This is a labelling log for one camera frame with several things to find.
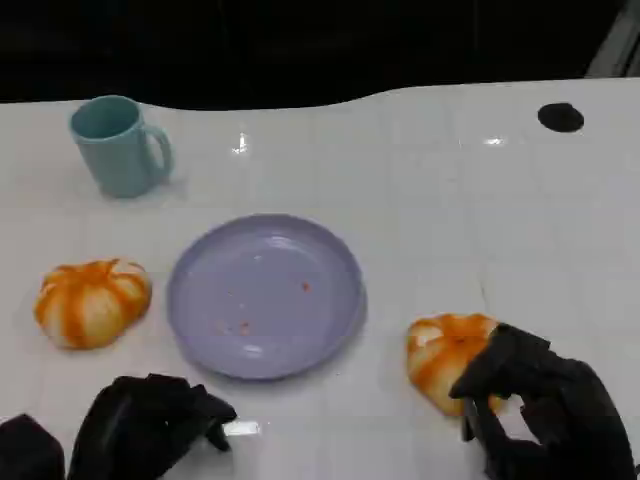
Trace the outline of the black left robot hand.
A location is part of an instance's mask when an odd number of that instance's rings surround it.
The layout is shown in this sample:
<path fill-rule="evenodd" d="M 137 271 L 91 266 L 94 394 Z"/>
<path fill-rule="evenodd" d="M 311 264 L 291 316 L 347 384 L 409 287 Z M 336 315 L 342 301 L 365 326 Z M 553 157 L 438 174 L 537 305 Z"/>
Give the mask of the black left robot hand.
<path fill-rule="evenodd" d="M 120 376 L 96 396 L 75 439 L 70 479 L 159 479 L 200 440 L 230 450 L 235 409 L 181 377 Z"/>

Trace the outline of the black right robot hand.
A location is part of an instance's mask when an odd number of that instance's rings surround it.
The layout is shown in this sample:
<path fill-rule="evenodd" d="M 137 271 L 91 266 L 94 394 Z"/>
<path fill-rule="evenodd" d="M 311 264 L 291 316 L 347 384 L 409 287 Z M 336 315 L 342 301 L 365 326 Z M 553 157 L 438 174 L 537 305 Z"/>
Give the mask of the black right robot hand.
<path fill-rule="evenodd" d="M 463 402 L 462 436 L 477 440 L 490 479 L 635 479 L 623 421 L 585 362 L 558 356 L 549 341 L 499 324 L 453 384 Z M 534 441 L 509 437 L 489 405 L 519 396 Z"/>

